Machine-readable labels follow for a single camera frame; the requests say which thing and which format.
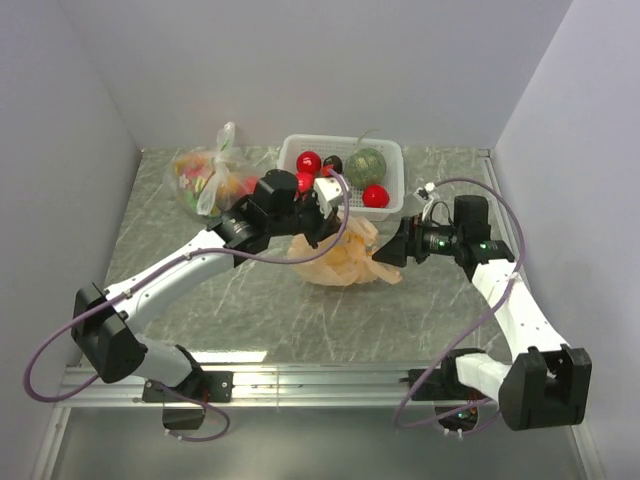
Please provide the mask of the red fake apple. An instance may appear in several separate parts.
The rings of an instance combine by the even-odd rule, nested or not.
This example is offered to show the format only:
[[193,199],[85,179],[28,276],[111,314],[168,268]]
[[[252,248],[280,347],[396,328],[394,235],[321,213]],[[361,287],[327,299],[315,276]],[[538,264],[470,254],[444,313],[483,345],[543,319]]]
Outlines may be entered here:
[[366,208],[384,209],[389,202],[390,195],[382,185],[369,185],[363,190],[362,203]]
[[314,151],[304,151],[300,153],[296,159],[296,169],[300,173],[308,173],[310,175],[317,175],[322,168],[322,159]]
[[308,172],[298,172],[296,174],[297,190],[300,194],[311,191],[314,186],[315,176]]

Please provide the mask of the white perforated plastic basket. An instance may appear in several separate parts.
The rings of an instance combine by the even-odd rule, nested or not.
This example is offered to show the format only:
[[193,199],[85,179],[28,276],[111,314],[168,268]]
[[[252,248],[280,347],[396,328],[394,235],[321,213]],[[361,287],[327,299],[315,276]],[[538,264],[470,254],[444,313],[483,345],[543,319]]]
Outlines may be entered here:
[[[350,189],[350,212],[371,222],[382,222],[402,210],[405,197],[404,159],[400,146],[390,140],[361,136],[341,137],[294,134],[284,140],[277,167],[295,173],[297,160],[310,151],[321,160],[340,158],[343,177]],[[372,185],[384,189],[389,200],[384,206],[363,201]]]

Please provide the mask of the beige plastic bag orange prints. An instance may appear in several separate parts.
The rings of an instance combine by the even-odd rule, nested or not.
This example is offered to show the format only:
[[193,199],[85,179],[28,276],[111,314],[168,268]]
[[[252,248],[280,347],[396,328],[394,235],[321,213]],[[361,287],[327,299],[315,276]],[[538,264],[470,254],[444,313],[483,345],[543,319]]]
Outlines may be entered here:
[[292,269],[302,280],[322,286],[346,287],[376,281],[397,284],[402,280],[399,269],[372,259],[378,234],[369,220],[352,216],[336,246],[318,259],[292,265]]

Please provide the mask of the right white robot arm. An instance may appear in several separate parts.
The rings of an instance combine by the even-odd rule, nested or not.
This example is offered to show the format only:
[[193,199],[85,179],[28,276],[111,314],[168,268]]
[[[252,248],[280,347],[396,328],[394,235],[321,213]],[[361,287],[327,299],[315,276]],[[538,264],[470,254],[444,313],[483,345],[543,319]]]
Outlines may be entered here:
[[578,425],[586,412],[591,358],[585,349],[571,347],[546,319],[507,244],[492,239],[488,215],[486,198],[458,196],[448,223],[427,214],[405,217],[373,255],[374,261],[395,267],[410,259],[422,263],[431,255],[453,258],[489,305],[509,346],[509,364],[482,349],[454,346],[435,366],[409,372],[409,397],[490,399],[513,431]]

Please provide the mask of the green netted fake melon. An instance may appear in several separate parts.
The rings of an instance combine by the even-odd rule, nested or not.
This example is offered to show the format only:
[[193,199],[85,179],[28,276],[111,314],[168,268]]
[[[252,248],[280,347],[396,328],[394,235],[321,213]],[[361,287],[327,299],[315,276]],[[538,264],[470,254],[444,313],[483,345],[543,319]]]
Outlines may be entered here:
[[365,147],[364,138],[374,129],[365,131],[356,141],[355,150],[347,159],[343,175],[353,187],[365,189],[369,185],[379,184],[387,172],[386,159],[382,152],[374,147]]

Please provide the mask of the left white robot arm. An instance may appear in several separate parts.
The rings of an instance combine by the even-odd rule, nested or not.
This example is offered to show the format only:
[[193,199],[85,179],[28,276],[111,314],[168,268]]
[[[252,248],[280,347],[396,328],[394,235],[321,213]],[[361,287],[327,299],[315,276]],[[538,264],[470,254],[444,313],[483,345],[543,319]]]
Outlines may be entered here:
[[270,241],[303,236],[312,247],[337,239],[346,226],[349,190],[341,175],[315,179],[301,193],[297,178],[270,170],[252,193],[211,220],[178,251],[134,278],[77,294],[76,344],[106,384],[137,376],[165,387],[177,401],[202,397],[206,379],[189,351],[143,334],[173,301],[202,282],[252,259],[266,262]]

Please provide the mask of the dark brown fake fruit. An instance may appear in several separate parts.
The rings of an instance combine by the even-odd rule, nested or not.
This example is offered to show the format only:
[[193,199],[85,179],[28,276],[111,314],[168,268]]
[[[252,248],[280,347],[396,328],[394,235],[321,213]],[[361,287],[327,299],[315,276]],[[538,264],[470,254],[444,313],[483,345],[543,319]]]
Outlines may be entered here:
[[323,171],[329,172],[334,171],[337,174],[341,174],[343,172],[343,161],[337,155],[330,155],[326,157],[323,161]]

